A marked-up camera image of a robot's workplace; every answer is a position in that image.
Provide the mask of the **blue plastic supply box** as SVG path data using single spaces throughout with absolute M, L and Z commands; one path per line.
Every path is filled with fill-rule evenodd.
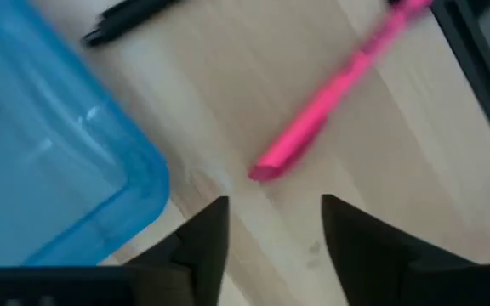
M 167 164 L 27 0 L 0 0 L 0 266 L 93 265 L 163 212 Z

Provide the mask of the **pink highlighter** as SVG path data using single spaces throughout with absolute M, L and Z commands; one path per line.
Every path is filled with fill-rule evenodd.
M 374 66 L 378 57 L 434 0 L 397 0 L 385 19 L 314 94 L 306 107 L 254 163 L 248 176 L 257 182 L 280 178 L 307 151 L 332 111 Z

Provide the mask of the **black marker pen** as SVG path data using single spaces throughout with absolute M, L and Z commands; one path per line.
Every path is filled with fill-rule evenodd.
M 123 0 L 100 14 L 100 20 L 82 41 L 88 48 L 111 43 L 155 14 L 181 0 Z

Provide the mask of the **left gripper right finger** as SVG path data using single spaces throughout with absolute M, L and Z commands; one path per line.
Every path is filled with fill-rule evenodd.
M 329 256 L 350 306 L 479 306 L 473 263 L 323 195 Z

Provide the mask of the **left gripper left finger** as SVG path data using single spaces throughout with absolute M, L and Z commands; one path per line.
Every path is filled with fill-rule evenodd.
M 217 306 L 229 249 L 230 201 L 221 196 L 155 246 L 128 261 L 188 269 L 197 306 Z

